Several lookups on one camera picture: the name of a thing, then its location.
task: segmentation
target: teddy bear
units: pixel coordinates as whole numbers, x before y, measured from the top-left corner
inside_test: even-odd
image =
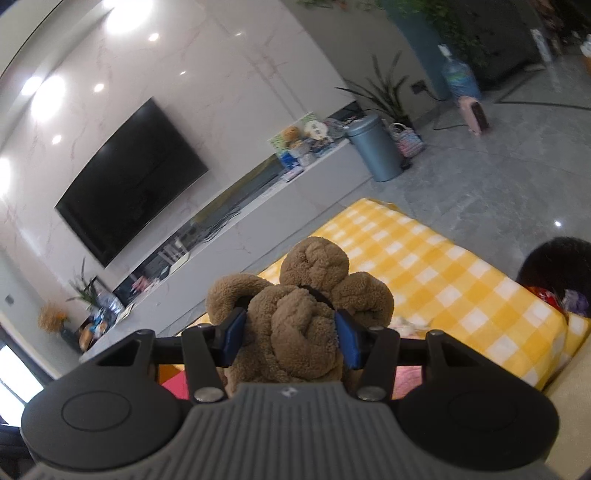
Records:
[[[388,327],[394,298],[366,272],[349,274],[349,259],[320,237],[299,242],[285,257],[279,285],[253,274],[218,279],[206,298],[209,319],[219,325],[235,307],[247,317],[242,347],[220,372],[232,395],[240,383],[343,381],[352,391],[361,374],[343,364],[335,311],[347,310],[364,327]]]

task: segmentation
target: white marble wall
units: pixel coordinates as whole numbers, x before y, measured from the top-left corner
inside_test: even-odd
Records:
[[[267,158],[268,138],[307,111],[328,115],[351,101],[334,89],[342,85],[339,75],[280,0],[134,0],[142,1],[152,8],[135,29],[113,33],[107,17],[65,58],[54,72],[65,84],[57,112],[39,120],[27,109],[0,152],[11,166],[0,241],[46,300],[66,294],[84,257],[89,274],[116,286],[207,201]],[[152,33],[159,33],[157,41],[148,41]],[[105,88],[95,93],[98,83]],[[103,269],[54,206],[150,97],[209,172]],[[61,141],[54,145],[56,135]],[[52,276],[56,284],[47,285]]]

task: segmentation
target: pink heater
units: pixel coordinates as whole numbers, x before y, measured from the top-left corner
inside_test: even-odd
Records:
[[[462,96],[459,99],[460,111],[466,125],[475,135],[480,135],[489,128],[482,105],[473,97]]]

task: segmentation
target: blue gripper pad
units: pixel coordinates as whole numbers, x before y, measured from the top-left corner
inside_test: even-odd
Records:
[[[226,328],[221,352],[221,358],[225,365],[232,365],[238,354],[238,350],[240,350],[240,347],[242,346],[244,325],[246,324],[246,310],[240,310],[241,311]]]
[[[359,370],[363,368],[362,336],[352,321],[354,320],[345,310],[337,310],[335,313],[336,333],[339,337],[339,348],[343,354],[345,365],[351,370]]]

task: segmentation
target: black tv screen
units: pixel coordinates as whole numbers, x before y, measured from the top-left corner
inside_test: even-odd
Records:
[[[150,99],[90,159],[56,209],[106,267],[206,171]]]

